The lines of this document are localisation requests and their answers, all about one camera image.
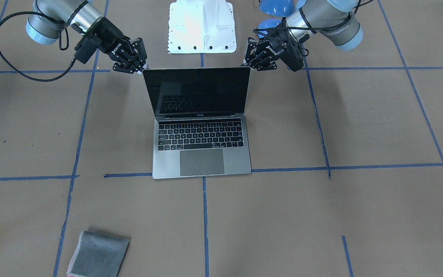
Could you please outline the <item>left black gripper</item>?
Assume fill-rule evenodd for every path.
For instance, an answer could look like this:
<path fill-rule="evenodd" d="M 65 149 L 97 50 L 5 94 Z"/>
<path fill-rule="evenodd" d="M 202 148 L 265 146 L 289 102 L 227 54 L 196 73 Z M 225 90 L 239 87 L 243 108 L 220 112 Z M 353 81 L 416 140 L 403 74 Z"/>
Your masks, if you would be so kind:
<path fill-rule="evenodd" d="M 305 49 L 288 30 L 271 29 L 258 39 L 248 37 L 246 54 L 241 66 L 257 71 L 276 70 L 276 61 L 281 60 L 290 70 L 304 68 Z"/>

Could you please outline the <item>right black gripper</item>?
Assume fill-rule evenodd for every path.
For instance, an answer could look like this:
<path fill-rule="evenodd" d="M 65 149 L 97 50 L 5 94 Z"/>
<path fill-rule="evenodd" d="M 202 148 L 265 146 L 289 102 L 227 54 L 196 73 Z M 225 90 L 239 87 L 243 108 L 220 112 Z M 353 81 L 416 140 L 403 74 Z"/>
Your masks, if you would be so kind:
<path fill-rule="evenodd" d="M 102 40 L 98 49 L 114 61 L 113 70 L 128 74 L 142 74 L 149 68 L 143 39 L 130 39 L 107 18 L 101 18 L 92 34 Z"/>

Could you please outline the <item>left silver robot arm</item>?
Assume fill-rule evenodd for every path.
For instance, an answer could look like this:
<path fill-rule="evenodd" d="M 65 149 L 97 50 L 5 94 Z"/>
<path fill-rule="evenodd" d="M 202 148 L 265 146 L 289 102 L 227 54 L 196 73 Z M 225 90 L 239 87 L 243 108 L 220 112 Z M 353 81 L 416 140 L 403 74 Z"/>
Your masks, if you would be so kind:
<path fill-rule="evenodd" d="M 342 51 L 356 48 L 364 37 L 364 29 L 355 17 L 358 7 L 358 0 L 305 0 L 276 26 L 253 30 L 258 38 L 248 38 L 243 66 L 275 70 L 280 60 L 290 70 L 299 71 L 308 56 L 304 43 L 317 33 Z"/>

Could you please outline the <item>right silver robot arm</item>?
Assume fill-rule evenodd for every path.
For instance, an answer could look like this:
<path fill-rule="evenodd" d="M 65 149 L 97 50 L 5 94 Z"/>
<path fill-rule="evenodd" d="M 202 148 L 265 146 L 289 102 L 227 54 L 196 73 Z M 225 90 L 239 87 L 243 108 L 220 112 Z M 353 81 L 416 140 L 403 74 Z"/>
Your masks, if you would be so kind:
<path fill-rule="evenodd" d="M 82 35 L 75 58 L 85 64 L 96 50 L 114 61 L 113 70 L 141 73 L 148 68 L 142 38 L 130 39 L 88 0 L 35 0 L 26 32 L 35 42 L 51 45 L 71 27 Z"/>

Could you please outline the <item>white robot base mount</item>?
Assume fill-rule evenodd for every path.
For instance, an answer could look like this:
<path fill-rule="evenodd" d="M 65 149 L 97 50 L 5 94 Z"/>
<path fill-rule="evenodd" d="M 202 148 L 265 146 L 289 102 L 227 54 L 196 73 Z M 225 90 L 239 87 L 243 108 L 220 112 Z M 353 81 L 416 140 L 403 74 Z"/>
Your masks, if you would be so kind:
<path fill-rule="evenodd" d="M 176 0 L 168 26 L 168 53 L 236 52 L 233 5 L 225 0 Z"/>

